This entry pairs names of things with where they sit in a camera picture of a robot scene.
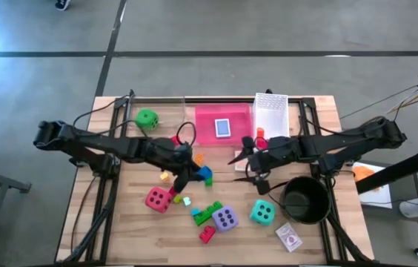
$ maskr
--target pink die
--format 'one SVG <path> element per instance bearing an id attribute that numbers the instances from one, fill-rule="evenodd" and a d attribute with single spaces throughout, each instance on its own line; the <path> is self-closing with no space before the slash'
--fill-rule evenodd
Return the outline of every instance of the pink die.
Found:
<path id="1" fill-rule="evenodd" d="M 165 213 L 167 207 L 170 206 L 172 199 L 172 196 L 163 188 L 154 187 L 150 190 L 150 193 L 148 193 L 145 205 L 155 211 Z"/>

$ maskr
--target concrete floor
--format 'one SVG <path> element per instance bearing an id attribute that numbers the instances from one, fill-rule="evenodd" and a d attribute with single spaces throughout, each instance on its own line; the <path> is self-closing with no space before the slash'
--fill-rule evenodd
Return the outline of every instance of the concrete floor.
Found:
<path id="1" fill-rule="evenodd" d="M 91 108 L 121 1 L 0 1 L 0 174 L 32 182 L 11 191 L 0 213 L 0 266 L 53 262 L 76 169 L 32 146 L 40 120 L 71 122 Z M 417 0 L 127 0 L 116 51 L 418 50 Z M 1 52 L 63 52 L 54 56 Z M 418 83 L 418 56 L 284 58 L 114 58 L 104 96 L 334 95 L 340 115 Z M 342 120 L 345 128 L 384 113 L 408 93 Z M 418 152 L 418 112 L 397 120 L 408 141 L 365 159 L 395 163 Z M 375 257 L 418 266 L 412 222 L 366 217 Z"/>

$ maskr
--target pink bin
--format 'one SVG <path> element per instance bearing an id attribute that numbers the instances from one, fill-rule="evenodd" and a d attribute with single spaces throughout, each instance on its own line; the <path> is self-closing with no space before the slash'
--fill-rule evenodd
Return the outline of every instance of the pink bin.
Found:
<path id="1" fill-rule="evenodd" d="M 248 103 L 196 106 L 196 141 L 200 145 L 242 145 L 242 137 L 252 136 L 252 116 Z M 229 119 L 230 137 L 216 137 L 216 119 Z"/>

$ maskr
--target wooden table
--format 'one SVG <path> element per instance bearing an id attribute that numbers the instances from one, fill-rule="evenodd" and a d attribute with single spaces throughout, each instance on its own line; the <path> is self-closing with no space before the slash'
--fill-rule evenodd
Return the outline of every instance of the wooden table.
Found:
<path id="1" fill-rule="evenodd" d="M 332 96 L 312 96 L 316 100 L 319 122 L 321 126 L 333 131 L 341 129 L 339 116 Z M 114 97 L 97 97 L 93 109 L 105 106 Z M 133 104 L 132 116 L 140 108 L 151 108 L 159 115 L 160 126 L 151 136 L 173 136 L 183 117 L 183 106 L 175 104 Z M 186 104 L 185 120 L 194 121 L 195 105 Z M 299 109 L 290 105 L 290 132 L 299 132 Z M 92 114 L 89 131 L 104 131 L 109 128 L 112 107 Z M 182 136 L 189 140 L 192 130 L 182 131 Z M 127 131 L 128 136 L 140 135 L 134 126 Z M 292 253 L 288 253 L 275 230 L 287 220 L 282 216 L 279 207 L 272 225 L 261 226 L 251 220 L 248 215 L 257 199 L 270 201 L 268 196 L 259 196 L 256 188 L 250 183 L 233 182 L 243 177 L 234 171 L 233 165 L 227 163 L 233 159 L 234 151 L 240 147 L 193 147 L 194 153 L 204 154 L 204 164 L 213 172 L 213 187 L 206 188 L 203 182 L 192 182 L 182 192 L 182 196 L 191 198 L 192 207 L 205 209 L 218 200 L 223 205 L 231 205 L 238 218 L 239 225 L 229 232 L 216 233 L 213 239 L 203 244 L 199 239 L 202 227 L 197 227 L 190 215 L 190 208 L 172 205 L 165 214 L 157 213 L 148 208 L 144 201 L 153 186 L 169 189 L 172 182 L 162 182 L 160 170 L 148 164 L 124 163 L 120 173 L 119 190 L 107 264 L 141 265 L 141 264 L 321 264 L 325 263 L 319 225 L 302 225 L 292 222 L 291 225 L 301 237 L 303 244 Z M 309 175 L 306 164 L 290 164 L 273 170 L 270 176 L 271 185 L 284 182 L 286 179 L 300 175 Z M 70 205 L 62 232 L 56 260 L 62 260 L 70 253 L 70 236 L 76 219 L 76 213 L 85 190 L 92 180 L 90 169 L 79 169 L 70 198 Z M 74 240 L 74 247 L 89 229 L 93 206 L 95 204 L 97 182 L 94 182 L 80 216 Z M 277 199 L 281 189 L 272 192 Z M 354 243 L 368 257 L 373 258 L 371 242 L 365 225 L 356 185 L 352 174 L 342 172 L 336 177 L 334 188 L 337 207 L 343 228 Z M 213 225 L 212 220 L 204 225 Z M 330 226 L 331 245 L 335 258 L 338 258 L 336 239 Z M 100 252 L 99 233 L 96 242 L 95 257 Z"/>

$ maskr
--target purple die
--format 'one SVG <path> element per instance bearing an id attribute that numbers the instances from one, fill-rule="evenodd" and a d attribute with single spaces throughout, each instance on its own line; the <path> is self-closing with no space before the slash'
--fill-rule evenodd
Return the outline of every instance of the purple die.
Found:
<path id="1" fill-rule="evenodd" d="M 225 206 L 212 214 L 212 219 L 216 223 L 219 232 L 229 231 L 239 224 L 236 213 L 233 212 L 232 207 Z"/>

